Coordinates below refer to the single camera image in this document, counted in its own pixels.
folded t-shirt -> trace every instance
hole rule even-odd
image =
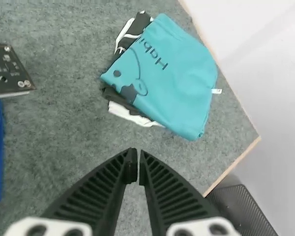
[[[216,78],[208,49],[165,14],[101,76],[129,103],[188,140],[204,133]]]

